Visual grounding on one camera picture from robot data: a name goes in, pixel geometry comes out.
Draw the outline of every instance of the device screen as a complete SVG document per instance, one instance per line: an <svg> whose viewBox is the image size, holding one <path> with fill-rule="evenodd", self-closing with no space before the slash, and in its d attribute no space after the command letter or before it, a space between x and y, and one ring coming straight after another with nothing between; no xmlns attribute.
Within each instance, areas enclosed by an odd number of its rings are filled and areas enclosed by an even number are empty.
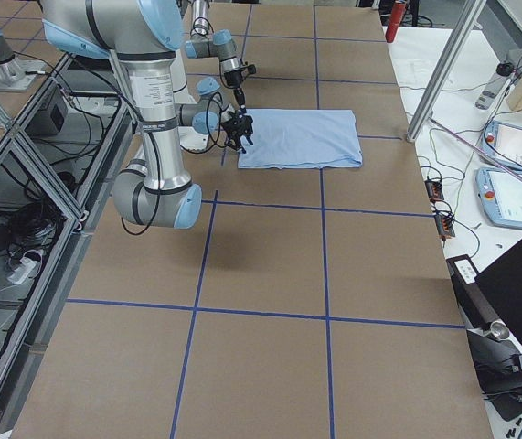
<svg viewBox="0 0 522 439"><path fill-rule="evenodd" d="M503 220L522 222L522 183L504 172L490 172Z"/></svg>
<svg viewBox="0 0 522 439"><path fill-rule="evenodd" d="M499 125L495 149L507 159L522 165L522 130Z"/></svg>

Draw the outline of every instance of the blue cloth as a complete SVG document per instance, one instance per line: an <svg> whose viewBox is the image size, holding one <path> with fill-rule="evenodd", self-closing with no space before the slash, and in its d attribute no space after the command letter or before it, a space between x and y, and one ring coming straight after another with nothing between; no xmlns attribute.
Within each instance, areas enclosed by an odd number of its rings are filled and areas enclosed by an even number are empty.
<svg viewBox="0 0 522 439"><path fill-rule="evenodd" d="M350 110L249 110L252 142L243 139L240 168L361 167Z"/></svg>

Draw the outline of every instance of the sticker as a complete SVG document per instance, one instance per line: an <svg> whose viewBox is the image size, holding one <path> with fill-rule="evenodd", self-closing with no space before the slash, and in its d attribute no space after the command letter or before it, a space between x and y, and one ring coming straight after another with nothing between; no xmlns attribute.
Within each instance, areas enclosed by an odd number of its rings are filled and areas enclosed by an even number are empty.
<svg viewBox="0 0 522 439"><path fill-rule="evenodd" d="M171 75L131 76L133 97L141 108L157 108L173 105Z"/></svg>
<svg viewBox="0 0 522 439"><path fill-rule="evenodd" d="M455 267L460 272L460 275L463 277L467 284L473 284L476 282L476 270L470 264L470 261L467 259L463 259L455 262Z"/></svg>

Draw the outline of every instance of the white desk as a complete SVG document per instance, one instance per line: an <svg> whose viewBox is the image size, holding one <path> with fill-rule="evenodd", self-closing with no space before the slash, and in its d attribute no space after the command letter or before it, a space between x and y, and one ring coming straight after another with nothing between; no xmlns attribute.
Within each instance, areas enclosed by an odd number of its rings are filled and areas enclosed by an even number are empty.
<svg viewBox="0 0 522 439"><path fill-rule="evenodd" d="M424 88L427 85L449 35L450 30L447 29L401 27L395 42L389 44L393 67L398 84L401 86L401 98L408 116L415 112L423 94L423 90L412 89ZM433 107L433 117L453 131L480 130L483 128L495 107L493 105L488 111L475 108L475 100L483 87L473 91L455 90L470 89L488 82L497 63L498 58L488 45L482 32L473 31L446 84L443 86L445 91L440 94ZM505 100L499 112L509 111ZM497 115L496 119L522 126L522 112ZM461 174L457 171L436 162L429 136L430 129L433 127L434 125L428 123L421 131L416 142L418 155L427 157L431 161L431 165L442 172L443 177L460 177ZM432 135L439 160L459 169L464 169L472 150L457 142L449 134L433 131ZM465 133L462 134L462 137L475 144L479 135L481 134ZM420 163L422 166L428 165L424 158L420 158ZM475 170L481 166L486 166L486 163L475 155L466 172L456 215L456 218L463 224L474 228L480 238L480 250L474 257L474 264L480 271L522 238L522 230L494 227L484 214L474 182ZM427 169L423 169L423 175L427 175ZM456 205L459 184L458 181L447 180L443 185L445 199L453 208ZM456 238L449 239L446 242L445 257L474 253L476 240L472 233L458 224L455 224L454 227ZM510 423L503 421L491 403L486 404L486 410L495 438L504 437L509 428L516 427L514 425L515 420Z"/></svg>

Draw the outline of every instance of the red cylinder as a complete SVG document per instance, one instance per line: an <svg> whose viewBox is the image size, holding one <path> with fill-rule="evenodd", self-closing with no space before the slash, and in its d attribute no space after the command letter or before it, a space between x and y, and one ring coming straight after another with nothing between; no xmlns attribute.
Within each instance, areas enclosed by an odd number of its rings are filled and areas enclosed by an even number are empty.
<svg viewBox="0 0 522 439"><path fill-rule="evenodd" d="M397 0L393 5L392 11L390 12L389 24L387 25L387 33L385 34L388 43L392 43L395 40L397 29L400 26L400 22L403 21L406 7L407 2L405 2L405 0Z"/></svg>

